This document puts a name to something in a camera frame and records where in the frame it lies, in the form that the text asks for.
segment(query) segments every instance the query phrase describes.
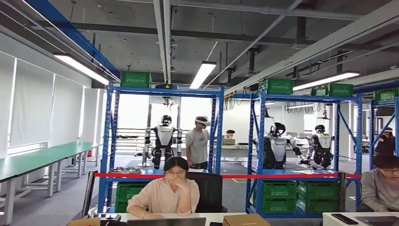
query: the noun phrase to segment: green plastic crate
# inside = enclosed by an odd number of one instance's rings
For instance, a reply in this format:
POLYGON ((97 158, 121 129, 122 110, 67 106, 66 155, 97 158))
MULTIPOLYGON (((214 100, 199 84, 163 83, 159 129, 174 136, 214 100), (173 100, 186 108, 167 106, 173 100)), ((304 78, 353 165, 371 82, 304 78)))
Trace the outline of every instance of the green plastic crate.
POLYGON ((268 94, 292 94, 291 79, 265 79, 259 84, 259 89, 265 89, 268 94))
POLYGON ((328 97, 351 97, 353 95, 353 85, 330 83, 327 85, 313 87, 312 96, 328 96, 328 97))
POLYGON ((298 195, 296 206, 302 209, 306 214, 339 212, 338 200, 305 199, 298 195))
POLYGON ((139 194, 147 183, 119 182, 116 187, 116 202, 127 202, 134 195, 139 194))
POLYGON ((152 78, 150 73, 145 72, 122 72, 120 86, 151 88, 152 78))
POLYGON ((263 181, 262 183, 262 199, 294 199, 295 197, 296 182, 294 181, 263 181))
POLYGON ((115 202, 115 213, 126 213, 128 202, 115 202))
POLYGON ((295 199, 265 199, 262 202, 261 213, 294 213, 295 199))
POLYGON ((340 186, 335 181, 298 181, 297 192, 306 199, 338 200, 340 186))
POLYGON ((373 99, 377 102, 392 101, 399 96, 398 88, 376 90, 373 92, 373 99))

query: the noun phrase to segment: red rope barrier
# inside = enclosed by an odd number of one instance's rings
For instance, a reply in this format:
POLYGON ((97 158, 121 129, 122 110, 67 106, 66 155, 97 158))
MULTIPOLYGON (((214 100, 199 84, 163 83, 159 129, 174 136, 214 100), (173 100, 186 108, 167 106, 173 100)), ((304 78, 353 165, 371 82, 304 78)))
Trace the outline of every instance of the red rope barrier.
MULTIPOLYGON (((124 174, 124 173, 95 173, 100 178, 142 178, 157 179, 163 175, 154 174, 124 174)), ((314 174, 258 174, 258 175, 221 175, 223 179, 278 179, 278 178, 330 178, 337 177, 337 173, 314 173, 314 174)), ((359 174, 347 174, 348 178, 361 178, 359 174)))

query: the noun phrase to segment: office chair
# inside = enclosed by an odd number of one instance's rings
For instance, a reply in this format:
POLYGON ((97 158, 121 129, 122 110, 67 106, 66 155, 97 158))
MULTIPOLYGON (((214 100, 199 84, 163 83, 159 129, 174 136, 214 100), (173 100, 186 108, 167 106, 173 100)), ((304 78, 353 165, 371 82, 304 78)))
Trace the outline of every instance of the office chair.
POLYGON ((220 175, 188 172, 186 176, 198 184, 199 202, 196 213, 227 213, 222 205, 223 178, 220 175))

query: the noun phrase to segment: white robot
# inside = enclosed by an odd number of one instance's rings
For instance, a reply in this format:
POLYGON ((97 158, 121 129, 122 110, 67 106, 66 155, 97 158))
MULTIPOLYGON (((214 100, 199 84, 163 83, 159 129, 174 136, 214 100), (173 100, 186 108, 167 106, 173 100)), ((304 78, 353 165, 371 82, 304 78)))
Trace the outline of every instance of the white robot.
POLYGON ((307 159, 313 158, 316 164, 326 169, 331 165, 333 154, 331 154, 331 142, 333 138, 326 134, 326 128, 323 125, 317 125, 315 128, 316 134, 308 137, 309 149, 307 159))
POLYGON ((172 122, 172 117, 169 115, 164 115, 161 118, 161 125, 158 125, 154 128, 146 128, 145 129, 145 143, 144 143, 144 155, 143 155, 143 166, 146 165, 146 159, 150 158, 150 136, 151 131, 155 133, 155 148, 152 150, 151 155, 153 156, 152 162, 154 163, 154 168, 160 168, 160 162, 162 157, 162 152, 164 153, 165 160, 174 156, 174 152, 172 149, 173 143, 173 133, 177 131, 177 156, 182 156, 182 129, 176 129, 170 125, 172 122))
MULTIPOLYGON (((287 159, 286 147, 288 145, 298 157, 299 164, 311 165, 314 168, 321 169, 321 166, 302 155, 301 150, 293 140, 281 137, 285 131, 286 127, 279 122, 270 126, 270 132, 263 140, 263 168, 283 170, 287 159)), ((258 145, 258 140, 254 139, 253 143, 258 145)))

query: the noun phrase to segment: ceiling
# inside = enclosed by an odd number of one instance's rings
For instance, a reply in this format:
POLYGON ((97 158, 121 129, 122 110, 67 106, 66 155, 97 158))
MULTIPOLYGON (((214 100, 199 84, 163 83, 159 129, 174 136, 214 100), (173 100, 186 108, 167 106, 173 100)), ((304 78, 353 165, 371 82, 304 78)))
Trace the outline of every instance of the ceiling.
MULTIPOLYGON (((151 72, 155 82, 163 82, 162 63, 160 59, 159 38, 157 35, 157 23, 155 20, 154 5, 151 3, 130 2, 130 0, 49 0, 66 18, 70 19, 84 36, 93 42, 95 33, 95 47, 101 49, 101 53, 120 71, 151 72)), ((193 0, 194 2, 236 4, 258 7, 288 8, 292 0, 193 0)), ((390 0, 303 0, 298 8, 312 9, 324 12, 339 12, 348 14, 368 14, 379 7, 390 2, 390 0)), ((27 12, 39 22, 43 20, 34 14, 28 7, 18 0, 18 7, 27 12)), ((27 25, 42 37, 52 43, 59 42, 49 37, 31 22, 27 22, 21 15, 12 10, 4 10, 17 21, 24 21, 27 25)), ((11 23, 9 19, 0 21, 11 23)), ((219 74, 228 63, 233 61, 250 43, 251 40, 260 35, 273 21, 277 15, 266 15, 256 12, 222 10, 214 8, 197 8, 185 6, 173 6, 171 12, 171 39, 172 56, 171 65, 175 71, 172 72, 172 83, 190 84, 196 74, 201 62, 207 58, 215 41, 218 41, 215 49, 210 55, 209 61, 217 62, 215 70, 210 79, 219 74)), ((257 49, 255 56, 255 72, 260 72, 268 67, 286 59, 298 52, 292 47, 296 42, 312 43, 336 32, 342 27, 350 24, 348 20, 307 18, 304 37, 297 36, 298 18, 287 16, 281 23, 273 28, 254 47, 257 49)), ((24 29, 18 26, 3 26, 24 34, 24 29)), ((49 29, 51 25, 40 22, 49 29)), ((57 36, 64 41, 70 40, 57 36)), ((357 56, 370 48, 379 45, 387 45, 398 41, 399 24, 385 26, 378 31, 365 35, 351 42, 351 46, 342 47, 323 54, 311 62, 298 66, 303 68, 311 63, 329 58, 339 50, 352 51, 343 60, 357 56)), ((51 46, 37 37, 32 38, 35 44, 47 51, 52 51, 51 46)), ((312 81, 321 77, 336 73, 335 66, 320 72, 314 72, 317 68, 323 68, 335 64, 336 58, 322 63, 320 66, 312 67, 312 74, 300 77, 296 82, 312 81)), ((389 70, 391 66, 399 64, 399 48, 390 48, 369 56, 360 57, 349 63, 343 64, 343 70, 360 71, 362 75, 389 70)), ((244 54, 234 65, 234 72, 230 84, 237 84, 248 78, 249 54, 244 54)), ((286 78, 292 70, 276 75, 278 78, 286 78)), ((309 74, 311 71, 300 70, 299 76, 309 74)), ((227 82, 227 72, 219 76, 213 83, 220 85, 227 82)))

